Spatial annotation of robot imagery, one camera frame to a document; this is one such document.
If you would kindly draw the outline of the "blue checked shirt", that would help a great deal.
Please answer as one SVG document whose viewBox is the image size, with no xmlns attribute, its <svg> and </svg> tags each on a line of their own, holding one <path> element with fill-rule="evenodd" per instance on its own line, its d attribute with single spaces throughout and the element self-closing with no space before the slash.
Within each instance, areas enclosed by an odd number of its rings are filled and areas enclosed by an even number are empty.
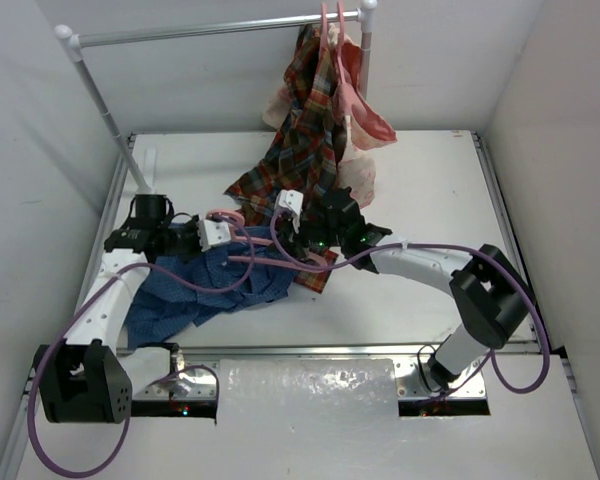
<svg viewBox="0 0 600 480">
<path fill-rule="evenodd" d="M 248 265 L 232 262 L 230 255 L 245 255 L 246 248 L 221 246 L 187 263 L 178 257 L 160 257 L 156 264 L 183 280 L 206 289 L 237 282 Z M 187 327 L 203 325 L 213 317 L 234 313 L 288 296 L 297 272 L 256 264 L 250 276 L 232 291 L 210 294 L 192 290 L 169 276 L 153 271 L 135 294 L 125 319 L 128 346 L 132 349 L 162 342 Z"/>
</svg>

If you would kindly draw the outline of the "pink plastic hanger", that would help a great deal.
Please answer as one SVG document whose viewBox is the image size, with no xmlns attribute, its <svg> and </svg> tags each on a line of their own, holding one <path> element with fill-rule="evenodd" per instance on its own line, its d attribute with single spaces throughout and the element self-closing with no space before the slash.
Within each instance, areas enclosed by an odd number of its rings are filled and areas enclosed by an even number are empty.
<svg viewBox="0 0 600 480">
<path fill-rule="evenodd" d="M 323 257 L 314 253 L 310 253 L 308 256 L 308 260 L 301 266 L 295 265 L 289 261 L 281 260 L 280 253 L 276 249 L 270 249 L 270 247 L 273 245 L 273 242 L 269 238 L 251 236 L 251 241 L 249 242 L 246 235 L 239 235 L 238 233 L 239 228 L 245 226 L 245 219 L 244 216 L 241 213 L 238 213 L 237 211 L 230 211 L 225 209 L 211 210 L 207 213 L 206 219 L 225 221 L 230 224 L 232 241 L 224 246 L 237 247 L 238 245 L 240 245 L 241 247 L 246 248 L 245 255 L 230 255 L 228 259 L 232 262 L 250 262 L 251 242 L 254 246 L 255 251 L 255 260 L 253 261 L 254 264 L 275 266 L 302 272 L 309 272 L 309 267 L 328 266 L 327 261 Z"/>
</svg>

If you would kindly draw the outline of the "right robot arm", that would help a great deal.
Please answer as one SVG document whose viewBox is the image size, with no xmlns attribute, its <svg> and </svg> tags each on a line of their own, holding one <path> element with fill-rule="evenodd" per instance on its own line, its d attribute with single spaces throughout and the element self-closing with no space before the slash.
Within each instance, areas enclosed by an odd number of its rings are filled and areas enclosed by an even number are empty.
<svg viewBox="0 0 600 480">
<path fill-rule="evenodd" d="M 281 191 L 270 230 L 276 249 L 298 267 L 331 270 L 310 263 L 308 254 L 336 247 L 344 257 L 341 267 L 398 276 L 454 301 L 459 326 L 419 368 L 421 383 L 431 393 L 450 391 L 474 361 L 502 349 L 533 311 L 526 284 L 499 248 L 410 243 L 367 222 L 348 188 L 326 193 L 311 209 L 304 207 L 301 192 Z"/>
</svg>

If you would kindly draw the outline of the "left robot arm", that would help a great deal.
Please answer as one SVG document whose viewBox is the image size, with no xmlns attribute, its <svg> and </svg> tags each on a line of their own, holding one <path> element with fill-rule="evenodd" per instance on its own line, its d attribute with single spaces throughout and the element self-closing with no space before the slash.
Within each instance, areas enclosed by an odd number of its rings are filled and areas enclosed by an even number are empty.
<svg viewBox="0 0 600 480">
<path fill-rule="evenodd" d="M 191 260 L 202 252 L 200 219 L 173 222 L 164 195 L 138 194 L 127 218 L 104 242 L 100 271 L 68 330 L 40 348 L 39 393 L 53 423 L 120 423 L 132 400 L 172 370 L 172 346 L 153 343 L 118 358 L 118 338 L 149 264 Z"/>
</svg>

